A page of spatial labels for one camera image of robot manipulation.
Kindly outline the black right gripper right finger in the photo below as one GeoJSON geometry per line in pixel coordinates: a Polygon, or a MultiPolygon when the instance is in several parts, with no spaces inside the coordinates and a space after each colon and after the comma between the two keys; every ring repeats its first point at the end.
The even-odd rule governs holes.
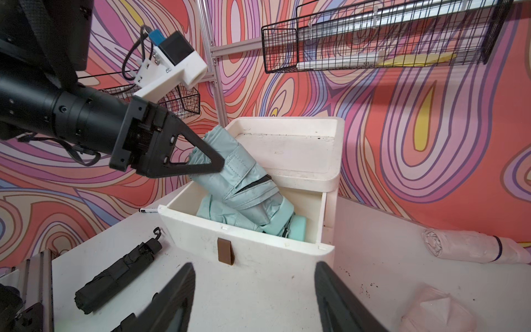
{"type": "Polygon", "coordinates": [[[387,332],[326,262],[316,264],[314,279],[325,332],[387,332]]]}

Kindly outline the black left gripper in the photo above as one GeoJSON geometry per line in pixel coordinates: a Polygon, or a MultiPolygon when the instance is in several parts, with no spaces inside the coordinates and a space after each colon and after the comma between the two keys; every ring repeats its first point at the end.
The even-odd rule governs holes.
{"type": "Polygon", "coordinates": [[[219,173],[225,159],[166,108],[135,96],[131,99],[109,166],[132,168],[147,178],[219,173]],[[175,144],[184,138],[194,148],[187,162],[173,162],[175,144]]]}

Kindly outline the black umbrella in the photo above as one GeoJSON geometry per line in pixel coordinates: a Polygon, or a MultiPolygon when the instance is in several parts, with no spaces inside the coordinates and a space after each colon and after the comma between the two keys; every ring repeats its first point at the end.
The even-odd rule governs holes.
{"type": "Polygon", "coordinates": [[[86,315],[97,311],[147,270],[163,248],[159,241],[162,230],[157,227],[153,233],[155,238],[140,243],[78,290],[76,307],[86,315]]]}

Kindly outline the white top drawer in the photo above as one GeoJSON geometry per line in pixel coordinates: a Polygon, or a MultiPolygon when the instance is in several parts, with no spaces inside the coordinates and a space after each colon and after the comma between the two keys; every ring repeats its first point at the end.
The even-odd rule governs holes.
{"type": "Polygon", "coordinates": [[[209,261],[218,260],[218,241],[223,239],[231,243],[235,263],[241,267],[298,271],[319,261],[332,264],[337,192],[283,188],[281,193],[297,214],[307,218],[302,242],[197,217],[206,192],[193,182],[167,205],[159,206],[158,213],[177,248],[209,261]]]}

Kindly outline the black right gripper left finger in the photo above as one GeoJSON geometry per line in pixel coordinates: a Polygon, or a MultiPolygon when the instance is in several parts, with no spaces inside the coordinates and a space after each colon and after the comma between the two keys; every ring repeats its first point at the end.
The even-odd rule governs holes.
{"type": "Polygon", "coordinates": [[[127,316],[115,331],[186,331],[192,313],[196,273],[188,262],[167,285],[153,296],[151,303],[139,315],[127,316]]]}

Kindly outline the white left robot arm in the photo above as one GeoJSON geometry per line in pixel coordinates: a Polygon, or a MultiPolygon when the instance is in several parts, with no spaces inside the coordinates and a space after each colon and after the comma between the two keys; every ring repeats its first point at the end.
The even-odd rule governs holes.
{"type": "Polygon", "coordinates": [[[143,27],[153,48],[125,102],[87,87],[92,1],[1,3],[1,139],[54,141],[85,166],[103,154],[112,169],[133,168],[147,178],[220,172],[225,159],[160,101],[183,85],[194,88],[207,65],[175,32],[163,37],[143,27]]]}

